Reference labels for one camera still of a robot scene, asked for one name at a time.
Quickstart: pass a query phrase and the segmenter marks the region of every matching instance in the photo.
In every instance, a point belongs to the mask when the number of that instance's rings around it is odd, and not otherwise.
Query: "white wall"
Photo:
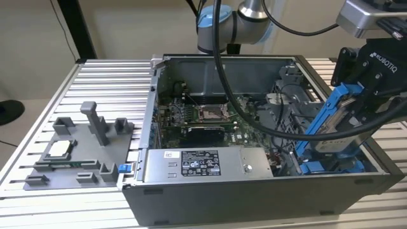
[[[236,8],[240,1],[224,4]],[[281,22],[301,31],[333,23],[343,3],[284,1]],[[80,4],[99,58],[148,59],[155,53],[196,52],[193,14],[184,0],[80,0]],[[49,98],[73,65],[49,0],[0,0],[0,34],[0,99]],[[277,31],[272,41],[265,53],[307,57],[336,56],[341,46],[361,43],[340,29],[312,38]],[[261,45],[241,48],[247,54],[261,51]]]

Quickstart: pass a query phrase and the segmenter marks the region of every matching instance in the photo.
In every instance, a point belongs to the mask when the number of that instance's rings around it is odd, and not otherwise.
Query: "metal slotted surface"
[[[328,59],[308,59],[325,80],[335,64]],[[28,134],[4,169],[0,185],[0,227],[13,228],[139,228],[124,196],[116,188],[82,188],[24,191],[21,180],[40,158],[53,134],[52,120],[70,116],[85,122],[78,113],[81,101],[99,102],[99,115],[112,121],[127,117],[136,124],[128,161],[137,156],[137,142],[149,85],[149,61],[88,61],[73,70],[54,103],[50,102],[38,119],[37,129]],[[373,135],[377,144],[407,173],[407,124],[385,125]],[[407,178],[384,194],[361,198],[339,216],[269,220],[180,227],[184,229],[372,229],[407,228]]]

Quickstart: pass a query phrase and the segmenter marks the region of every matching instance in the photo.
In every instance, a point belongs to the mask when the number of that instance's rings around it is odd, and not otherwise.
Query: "wire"
[[[200,0],[199,4],[197,4],[197,14],[196,14],[196,18],[195,18],[196,33],[197,33],[199,18],[201,16],[201,12],[203,12],[203,8],[204,8],[204,2],[205,1]]]
[[[268,9],[267,9],[267,6],[265,6],[265,1],[261,0],[261,6],[263,6],[263,10],[264,10],[264,13],[268,17],[268,19],[272,21],[272,23],[281,29],[284,30],[285,32],[288,33],[292,33],[297,36],[304,36],[304,37],[311,37],[311,36],[315,36],[315,35],[319,35],[319,34],[323,34],[324,32],[328,32],[329,30],[335,29],[336,27],[339,27],[339,25],[335,23],[333,25],[325,27],[324,29],[319,30],[319,31],[315,31],[315,32],[299,32],[299,31],[295,31],[289,28],[287,28],[283,24],[280,24],[277,22],[277,20],[272,17],[271,13],[268,12]]]
[[[13,147],[18,147],[17,145],[14,145],[12,143],[8,143],[8,142],[2,142],[1,140],[0,140],[0,143],[6,144],[6,145],[13,146]]]
[[[173,104],[169,105],[169,106],[173,106],[173,107],[177,109],[177,111],[179,111],[179,119],[176,120],[176,121],[179,122],[180,120],[183,120],[183,112],[181,112],[179,106],[176,106],[176,105],[173,105]]]
[[[197,10],[196,10],[196,8],[195,8],[195,4],[193,4],[192,0],[185,0],[185,2],[187,2],[188,5],[189,5],[189,8],[191,8],[191,10],[192,10],[193,15],[197,17]]]
[[[241,119],[259,131],[264,132],[265,134],[269,134],[271,136],[276,136],[280,138],[291,139],[291,140],[299,140],[299,141],[328,141],[335,140],[345,137],[355,136],[360,133],[364,133],[369,130],[376,129],[379,126],[384,125],[392,118],[405,109],[407,106],[407,99],[400,102],[400,104],[389,111],[384,112],[383,115],[380,115],[376,119],[373,119],[371,122],[365,123],[364,125],[360,125],[352,129],[348,129],[341,132],[333,132],[328,134],[317,134],[317,135],[304,135],[304,134],[292,134],[292,133],[284,133],[280,131],[275,131],[259,123],[253,121],[251,117],[247,116],[244,111],[241,110],[241,107],[239,105],[239,102],[236,101],[236,98],[233,96],[233,92],[231,90],[231,86],[228,83],[228,79],[225,77],[223,64],[221,64],[221,58],[220,58],[220,52],[219,52],[219,15],[220,15],[220,5],[221,0],[213,1],[213,17],[212,17],[212,46],[213,46],[213,60],[216,64],[216,70],[219,74],[219,80],[223,86],[224,93],[229,99],[229,103],[232,104],[236,113],[241,117]]]
[[[291,114],[292,116],[301,117],[301,118],[315,118],[313,116],[303,115],[303,114]]]
[[[280,112],[279,112],[279,117],[277,117],[277,121],[275,123],[275,130],[279,130],[279,127],[281,125],[281,120],[283,120],[283,114],[284,114],[284,100],[283,100],[283,96],[281,96],[281,90],[279,91],[279,95],[280,95]],[[273,145],[273,147],[277,149],[277,151],[280,153],[287,153],[287,151],[283,150],[283,139],[281,139],[281,144],[280,146],[277,146],[277,144],[273,142],[273,138],[275,136],[271,136],[271,144]]]
[[[56,13],[56,10],[54,10],[54,6],[53,6],[52,0],[49,0],[49,2],[50,2],[52,10],[53,10],[53,13],[54,13],[54,16],[56,16],[56,19],[57,19],[57,23],[58,23],[58,25],[60,25],[60,27],[61,27],[61,29],[62,29],[62,31],[64,31],[65,41],[66,41],[66,45],[68,45],[69,51],[70,51],[72,56],[73,56],[73,61],[76,62],[76,56],[74,56],[74,54],[73,54],[73,51],[72,51],[72,48],[70,48],[70,45],[69,45],[68,36],[66,36],[66,31],[65,31],[64,26],[62,26],[62,23],[61,23],[61,21],[60,21],[60,19],[58,19],[58,16],[57,16],[57,13]]]
[[[192,100],[192,102],[195,102],[195,100],[192,99],[192,97],[188,95],[188,93],[185,93],[185,96],[189,97],[189,99]]]

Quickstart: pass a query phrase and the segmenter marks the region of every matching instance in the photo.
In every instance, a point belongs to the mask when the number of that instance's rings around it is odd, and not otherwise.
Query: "warning label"
[[[217,150],[181,151],[181,175],[220,176]]]

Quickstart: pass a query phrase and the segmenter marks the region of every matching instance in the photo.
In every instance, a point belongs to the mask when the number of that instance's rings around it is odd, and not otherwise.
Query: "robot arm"
[[[371,122],[400,103],[407,92],[405,17],[405,0],[345,1],[336,22],[355,37],[367,38],[367,42],[360,49],[340,50],[331,81],[336,88],[307,134],[352,129]],[[388,123],[405,117],[407,111],[400,112]],[[348,160],[377,128],[343,139],[300,141],[296,154],[305,161],[313,161],[315,155],[332,153],[335,160]]]

